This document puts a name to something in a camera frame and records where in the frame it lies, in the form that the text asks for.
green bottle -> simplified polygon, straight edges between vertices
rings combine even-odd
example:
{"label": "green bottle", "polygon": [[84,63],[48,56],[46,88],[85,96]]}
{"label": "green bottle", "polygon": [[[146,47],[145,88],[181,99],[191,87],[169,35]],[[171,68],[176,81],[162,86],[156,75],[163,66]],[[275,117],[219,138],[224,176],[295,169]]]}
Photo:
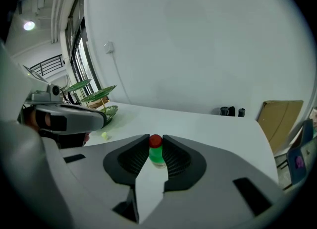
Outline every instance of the green bottle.
{"label": "green bottle", "polygon": [[156,168],[166,167],[165,161],[162,156],[163,146],[162,138],[159,135],[152,135],[149,138],[149,158]]}

green glass plate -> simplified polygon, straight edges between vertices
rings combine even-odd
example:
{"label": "green glass plate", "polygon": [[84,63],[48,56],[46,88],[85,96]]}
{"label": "green glass plate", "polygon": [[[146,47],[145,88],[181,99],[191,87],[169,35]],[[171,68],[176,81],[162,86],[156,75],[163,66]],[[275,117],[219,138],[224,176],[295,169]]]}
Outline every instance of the green glass plate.
{"label": "green glass plate", "polygon": [[100,100],[103,97],[107,96],[115,87],[116,87],[116,85],[104,88],[100,91],[97,91],[97,92],[83,98],[80,102],[90,102],[90,101]]}
{"label": "green glass plate", "polygon": [[74,92],[74,91],[77,91],[81,88],[84,88],[86,85],[88,85],[90,83],[90,81],[91,81],[91,79],[87,79],[87,80],[81,81],[77,84],[74,84],[71,87],[68,87],[66,89],[66,92]]}
{"label": "green glass plate", "polygon": [[112,119],[112,117],[117,113],[118,111],[118,106],[110,106],[110,107],[106,107],[106,111],[105,109],[101,109],[101,112],[105,113],[105,115],[108,116],[107,121],[109,121],[110,119]]}

ceiling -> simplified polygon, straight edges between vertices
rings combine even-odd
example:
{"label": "ceiling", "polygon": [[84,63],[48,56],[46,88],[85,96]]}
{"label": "ceiling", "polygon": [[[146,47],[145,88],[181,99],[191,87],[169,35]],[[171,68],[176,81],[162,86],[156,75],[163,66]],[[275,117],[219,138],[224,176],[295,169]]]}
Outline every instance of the ceiling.
{"label": "ceiling", "polygon": [[[19,1],[21,8],[19,10],[17,5],[5,44],[12,56],[51,40],[53,0]],[[35,23],[35,28],[26,31],[23,25],[30,20]]]}

white wall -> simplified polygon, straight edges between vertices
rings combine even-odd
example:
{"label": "white wall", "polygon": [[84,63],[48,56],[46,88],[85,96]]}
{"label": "white wall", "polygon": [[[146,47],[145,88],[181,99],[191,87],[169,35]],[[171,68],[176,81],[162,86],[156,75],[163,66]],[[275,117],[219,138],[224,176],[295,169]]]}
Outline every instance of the white wall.
{"label": "white wall", "polygon": [[85,0],[85,22],[114,101],[257,118],[263,101],[304,100],[300,119],[312,96],[315,44],[291,0]]}
{"label": "white wall", "polygon": [[67,83],[67,71],[66,71],[66,68],[65,66],[63,68],[59,68],[57,69],[58,71],[52,71],[51,73],[53,73],[53,75],[45,75],[44,78],[46,79],[46,81],[48,81],[49,83],[53,83],[55,84],[55,81],[56,80],[59,80],[59,82],[61,82],[60,80],[64,79],[65,80],[65,83]]}
{"label": "white wall", "polygon": [[17,63],[20,63],[27,67],[32,67],[44,60],[47,60],[51,57],[54,57],[60,54],[61,54],[60,43],[57,42],[57,43],[51,44],[51,42],[48,41],[42,45],[31,48],[22,53],[16,54],[12,56],[12,59]]}
{"label": "white wall", "polygon": [[49,82],[58,85],[60,88],[65,87],[67,85],[66,75],[58,77],[58,78],[56,78],[52,81],[49,81]]}

black object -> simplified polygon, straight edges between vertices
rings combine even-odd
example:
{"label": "black object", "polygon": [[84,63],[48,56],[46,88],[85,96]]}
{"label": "black object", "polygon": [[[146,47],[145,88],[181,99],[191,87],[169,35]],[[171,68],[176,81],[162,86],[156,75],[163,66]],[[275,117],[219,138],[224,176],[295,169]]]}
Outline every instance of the black object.
{"label": "black object", "polygon": [[272,204],[262,195],[262,193],[252,184],[252,182],[250,182],[248,178],[235,179],[233,183],[255,216],[271,207]]}
{"label": "black object", "polygon": [[186,190],[194,186],[206,171],[204,156],[168,135],[163,136],[162,145],[162,156],[168,171],[164,192]]}
{"label": "black object", "polygon": [[228,116],[235,116],[236,115],[236,109],[235,107],[229,107],[229,114]]}
{"label": "black object", "polygon": [[39,110],[35,111],[35,121],[40,128],[50,128],[46,125],[45,115],[46,115],[46,112],[39,111]]}
{"label": "black object", "polygon": [[86,133],[72,134],[72,135],[57,135],[51,132],[40,130],[39,135],[53,139],[60,149],[82,147]]}
{"label": "black object", "polygon": [[67,118],[63,115],[50,115],[51,126],[48,129],[66,131]]}
{"label": "black object", "polygon": [[[149,137],[143,135],[105,156],[104,169],[114,182],[134,187],[135,179],[149,156]],[[168,135],[163,136],[162,146],[168,171],[164,191],[186,190],[195,185],[206,171],[205,158]]]}
{"label": "black object", "polygon": [[59,87],[58,86],[53,86],[52,92],[55,96],[59,94]]}
{"label": "black object", "polygon": [[104,169],[114,182],[134,187],[135,179],[149,157],[149,137],[143,135],[105,156]]}
{"label": "black object", "polygon": [[77,160],[81,160],[81,159],[84,159],[85,156],[83,154],[77,154],[77,155],[73,155],[73,156],[69,156],[69,157],[65,157],[64,160],[67,163],[70,163],[70,162],[74,162],[74,161],[77,161]]}
{"label": "black object", "polygon": [[220,115],[228,116],[228,114],[229,114],[229,108],[228,107],[220,108]]}
{"label": "black object", "polygon": [[[80,110],[80,111],[91,111],[91,109],[86,109],[84,107],[76,107],[76,106],[72,106],[71,104],[60,104],[60,107],[62,108],[70,108],[70,109],[76,109],[76,110]],[[108,121],[107,120],[107,116],[101,112],[101,111],[98,111],[98,110],[92,110],[94,111],[95,113],[98,113],[100,114],[103,118],[104,118],[104,124],[103,124],[103,127],[105,127],[109,122],[110,120]],[[65,122],[63,122],[63,124],[65,124],[65,128],[67,127],[67,118],[65,118]]]}
{"label": "black object", "polygon": [[244,114],[246,113],[246,110],[244,108],[239,109],[238,117],[244,117]]}
{"label": "black object", "polygon": [[22,1],[18,1],[18,13],[19,13],[19,15],[21,15],[22,14]]}

